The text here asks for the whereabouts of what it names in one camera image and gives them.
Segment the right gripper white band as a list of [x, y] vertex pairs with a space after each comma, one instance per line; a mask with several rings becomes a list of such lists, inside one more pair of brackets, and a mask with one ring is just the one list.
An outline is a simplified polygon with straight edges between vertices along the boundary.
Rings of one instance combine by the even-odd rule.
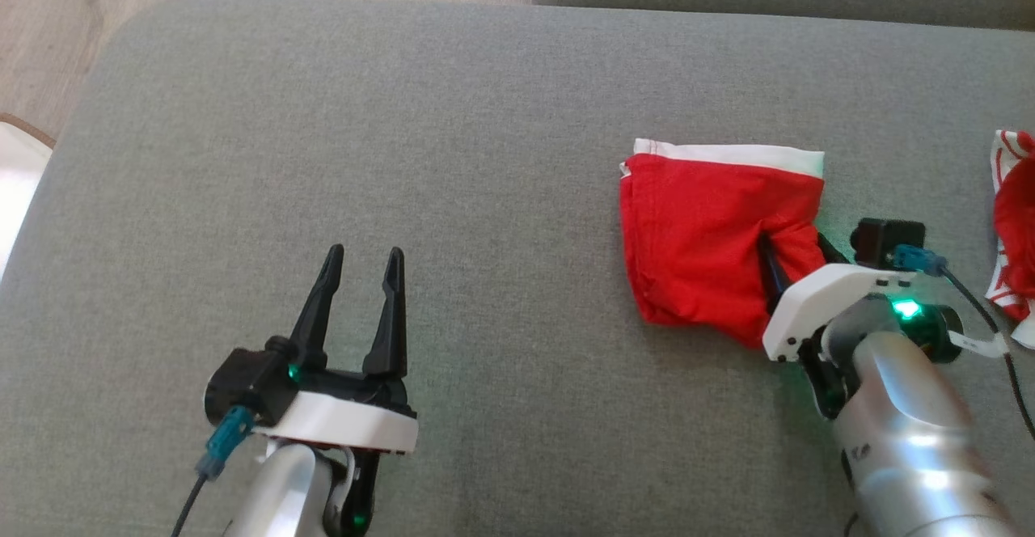
[[763, 348], [770, 361], [797, 362], [797, 345], [814, 337], [819, 328], [855, 302], [870, 294], [897, 294], [917, 278], [917, 272], [850, 264], [849, 258], [821, 232], [817, 234], [817, 245], [824, 267], [792, 284], [769, 235], [761, 234], [755, 242], [766, 312], [772, 314], [763, 334]]

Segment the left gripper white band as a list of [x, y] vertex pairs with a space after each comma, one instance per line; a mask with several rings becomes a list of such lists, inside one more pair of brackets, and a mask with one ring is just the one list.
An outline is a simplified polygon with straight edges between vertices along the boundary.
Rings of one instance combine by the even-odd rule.
[[289, 335], [297, 350], [289, 375], [298, 392], [277, 423], [256, 424], [256, 432], [325, 447], [412, 453], [419, 423], [404, 386], [409, 360], [403, 250], [392, 248], [388, 256], [383, 308], [362, 374], [325, 369], [324, 342], [343, 263], [344, 246], [334, 243]]

